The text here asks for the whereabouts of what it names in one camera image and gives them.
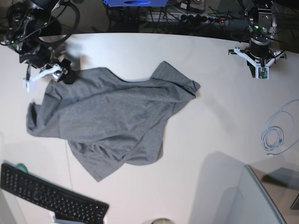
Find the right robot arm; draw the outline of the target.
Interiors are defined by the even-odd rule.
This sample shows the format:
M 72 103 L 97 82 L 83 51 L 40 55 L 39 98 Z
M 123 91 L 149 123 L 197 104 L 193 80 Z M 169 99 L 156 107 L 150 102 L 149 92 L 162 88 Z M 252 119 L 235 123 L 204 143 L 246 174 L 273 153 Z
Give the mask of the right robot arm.
M 61 24 L 52 12 L 59 8 L 70 8 L 75 13 L 75 21 L 65 37 L 46 42 L 45 35 L 59 35 Z M 19 55 L 19 62 L 26 63 L 27 71 L 23 84 L 27 89 L 43 77 L 56 82 L 73 84 L 76 78 L 70 60 L 57 52 L 59 46 L 74 33 L 80 21 L 79 9 L 65 0 L 23 0 L 13 4 L 7 11 L 8 28 L 2 46 L 7 46 Z

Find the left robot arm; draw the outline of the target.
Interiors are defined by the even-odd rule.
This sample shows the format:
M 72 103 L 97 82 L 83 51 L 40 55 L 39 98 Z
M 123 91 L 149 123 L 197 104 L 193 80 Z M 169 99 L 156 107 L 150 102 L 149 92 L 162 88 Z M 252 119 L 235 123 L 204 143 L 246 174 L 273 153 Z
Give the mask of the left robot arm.
M 255 62 L 265 65 L 275 55 L 271 52 L 271 42 L 277 30 L 276 17 L 272 14 L 272 0 L 244 0 L 244 19 L 250 33 L 249 53 Z

